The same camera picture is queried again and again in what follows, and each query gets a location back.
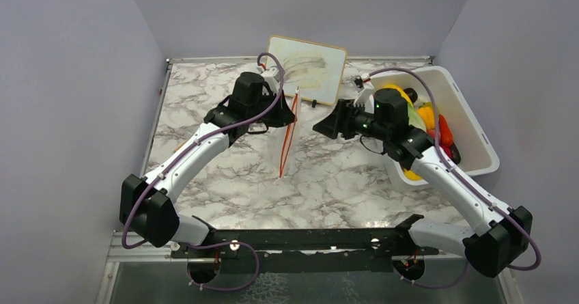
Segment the dark eggplant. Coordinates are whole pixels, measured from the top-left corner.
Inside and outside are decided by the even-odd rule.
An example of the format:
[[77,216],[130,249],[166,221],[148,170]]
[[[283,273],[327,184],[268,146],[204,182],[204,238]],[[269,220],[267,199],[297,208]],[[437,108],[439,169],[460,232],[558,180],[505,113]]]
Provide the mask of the dark eggplant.
[[449,147],[448,147],[448,153],[450,154],[451,160],[456,164],[460,164],[462,157],[460,154],[460,151],[458,150],[457,146],[452,143]]

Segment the yellow banana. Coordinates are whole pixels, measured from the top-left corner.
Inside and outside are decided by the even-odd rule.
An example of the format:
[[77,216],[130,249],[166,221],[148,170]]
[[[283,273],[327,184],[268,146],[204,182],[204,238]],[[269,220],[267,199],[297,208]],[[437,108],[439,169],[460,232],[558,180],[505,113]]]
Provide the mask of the yellow banana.
[[387,85],[383,85],[383,86],[382,86],[382,89],[394,89],[394,90],[397,90],[397,91],[399,92],[399,94],[401,95],[401,97],[404,98],[409,105],[411,105],[411,106],[413,105],[410,97],[407,95],[407,93],[405,93],[405,91],[404,91],[400,86],[395,85],[395,84],[387,84]]

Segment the green lettuce head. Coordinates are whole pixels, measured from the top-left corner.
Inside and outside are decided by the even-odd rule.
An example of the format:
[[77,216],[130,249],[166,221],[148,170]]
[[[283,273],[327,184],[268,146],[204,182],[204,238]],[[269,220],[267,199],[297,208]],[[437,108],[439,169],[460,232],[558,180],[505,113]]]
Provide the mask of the green lettuce head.
[[421,129],[425,132],[427,131],[422,117],[417,113],[416,109],[411,104],[408,104],[408,123],[409,125]]

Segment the red chili pepper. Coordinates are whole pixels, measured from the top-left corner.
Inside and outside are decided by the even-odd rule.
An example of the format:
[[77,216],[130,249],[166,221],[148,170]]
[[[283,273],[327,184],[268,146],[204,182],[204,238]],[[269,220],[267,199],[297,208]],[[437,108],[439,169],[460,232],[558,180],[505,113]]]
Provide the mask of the red chili pepper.
[[446,147],[452,146],[454,144],[453,133],[449,128],[446,118],[442,114],[438,115],[438,127],[440,144]]

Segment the yellow bell pepper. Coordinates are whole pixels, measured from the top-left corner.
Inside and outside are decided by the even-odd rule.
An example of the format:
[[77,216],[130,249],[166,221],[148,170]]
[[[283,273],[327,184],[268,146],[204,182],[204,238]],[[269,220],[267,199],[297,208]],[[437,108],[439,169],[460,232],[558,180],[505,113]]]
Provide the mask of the yellow bell pepper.
[[436,128],[436,117],[431,105],[423,105],[416,111],[422,117],[427,130],[433,130]]

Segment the clear zip top bag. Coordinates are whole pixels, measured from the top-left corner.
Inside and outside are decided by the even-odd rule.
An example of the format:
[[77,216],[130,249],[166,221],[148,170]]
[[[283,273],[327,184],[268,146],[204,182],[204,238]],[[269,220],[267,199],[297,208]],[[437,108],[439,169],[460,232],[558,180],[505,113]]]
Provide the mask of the clear zip top bag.
[[297,87],[289,106],[294,114],[294,121],[288,126],[278,128],[271,134],[271,140],[268,144],[269,159],[275,168],[278,179],[295,168],[295,153],[300,139],[300,129],[302,117],[300,116],[302,96],[300,88]]

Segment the white plastic bin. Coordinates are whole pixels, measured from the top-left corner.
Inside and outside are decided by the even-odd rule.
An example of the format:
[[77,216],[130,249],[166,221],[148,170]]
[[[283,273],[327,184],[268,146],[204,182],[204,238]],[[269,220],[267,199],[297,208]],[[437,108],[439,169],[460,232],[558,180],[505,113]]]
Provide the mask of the white plastic bin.
[[[458,167],[471,177],[497,171],[500,166],[499,157],[448,70],[440,66],[428,66],[414,72],[432,92],[438,113],[444,116],[453,133],[454,142],[461,155]],[[369,78],[369,83],[376,90],[390,84],[403,89],[411,87],[417,92],[419,102],[431,101],[421,83],[405,72],[384,72]],[[408,179],[399,163],[387,155],[384,155],[382,162],[396,191],[430,188],[424,180]]]

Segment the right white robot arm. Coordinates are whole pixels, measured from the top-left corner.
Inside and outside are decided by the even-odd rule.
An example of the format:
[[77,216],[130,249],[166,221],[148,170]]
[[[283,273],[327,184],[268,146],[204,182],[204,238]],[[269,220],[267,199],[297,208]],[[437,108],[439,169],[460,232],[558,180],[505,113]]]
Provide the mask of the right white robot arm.
[[313,126],[330,139],[356,135],[379,140],[383,152],[438,189],[468,223],[458,227],[420,218],[394,235],[395,248],[410,254],[419,247],[433,247],[466,258],[486,277],[495,277],[528,248],[541,254],[530,232],[532,214],[500,201],[463,172],[441,151],[424,130],[409,123],[408,101],[396,89],[380,89],[373,96],[373,111],[366,112],[354,100],[340,99],[334,110]]

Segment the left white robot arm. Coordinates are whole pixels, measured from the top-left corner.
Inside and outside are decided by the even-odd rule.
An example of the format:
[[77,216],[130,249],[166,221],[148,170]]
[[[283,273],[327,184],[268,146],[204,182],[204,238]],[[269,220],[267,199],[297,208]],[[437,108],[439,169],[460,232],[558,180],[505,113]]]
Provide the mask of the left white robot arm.
[[190,181],[215,157],[249,131],[249,125],[287,126],[295,115],[283,95],[283,70],[269,68],[260,74],[243,72],[233,92],[208,111],[203,123],[170,158],[144,176],[129,175],[122,183],[119,219],[124,225],[122,246],[129,231],[142,243],[162,247],[168,242],[188,243],[204,257],[214,250],[209,224],[197,217],[179,215],[175,203]]

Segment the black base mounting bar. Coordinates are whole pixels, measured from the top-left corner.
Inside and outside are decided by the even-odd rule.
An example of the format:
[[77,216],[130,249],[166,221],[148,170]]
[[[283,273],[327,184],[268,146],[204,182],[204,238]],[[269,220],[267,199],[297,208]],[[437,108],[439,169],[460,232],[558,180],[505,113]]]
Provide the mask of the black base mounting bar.
[[212,229],[200,249],[184,243],[171,258],[193,272],[260,273],[391,272],[394,259],[437,255],[410,238],[412,215],[396,227],[346,229]]

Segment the small whiteboard with wood frame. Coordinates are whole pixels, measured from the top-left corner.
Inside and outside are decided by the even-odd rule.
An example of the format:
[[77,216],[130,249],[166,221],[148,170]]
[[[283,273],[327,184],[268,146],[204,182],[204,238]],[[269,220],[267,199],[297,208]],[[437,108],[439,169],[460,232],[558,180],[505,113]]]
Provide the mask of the small whiteboard with wood frame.
[[273,35],[267,51],[285,71],[283,91],[288,97],[296,92],[303,100],[319,105],[333,105],[337,100],[345,63],[346,49]]

